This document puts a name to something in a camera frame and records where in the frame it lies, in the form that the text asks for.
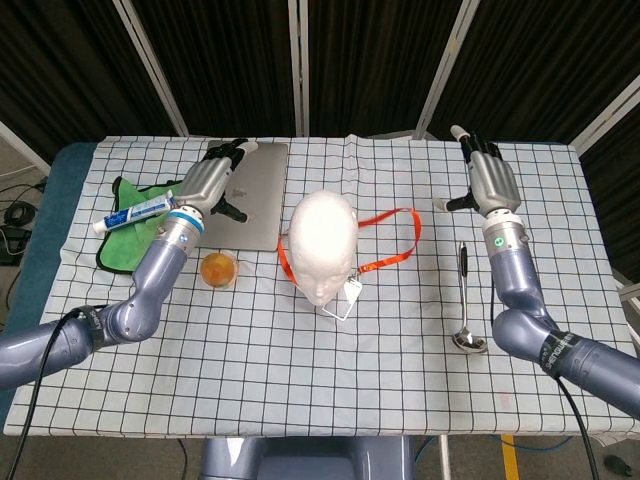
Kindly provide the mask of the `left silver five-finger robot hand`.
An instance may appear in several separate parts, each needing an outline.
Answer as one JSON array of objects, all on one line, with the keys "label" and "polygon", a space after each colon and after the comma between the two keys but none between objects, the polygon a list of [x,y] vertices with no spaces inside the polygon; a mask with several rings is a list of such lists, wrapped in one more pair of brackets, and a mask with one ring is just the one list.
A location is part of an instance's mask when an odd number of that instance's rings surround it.
[{"label": "left silver five-finger robot hand", "polygon": [[246,138],[209,147],[182,180],[176,204],[195,208],[201,214],[221,214],[245,223],[247,215],[226,200],[225,191],[239,164],[257,149],[258,144]]}]

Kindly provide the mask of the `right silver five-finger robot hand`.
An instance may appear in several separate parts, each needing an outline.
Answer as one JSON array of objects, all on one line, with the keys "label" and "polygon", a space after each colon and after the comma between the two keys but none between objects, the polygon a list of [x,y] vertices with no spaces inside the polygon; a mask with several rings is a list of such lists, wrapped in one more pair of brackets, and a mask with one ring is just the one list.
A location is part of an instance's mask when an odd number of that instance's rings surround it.
[{"label": "right silver five-finger robot hand", "polygon": [[462,148],[469,176],[468,191],[450,200],[434,197],[434,207],[446,212],[473,209],[484,218],[494,210],[515,212],[521,205],[521,197],[514,172],[503,160],[498,146],[459,125],[452,125],[450,132]]}]

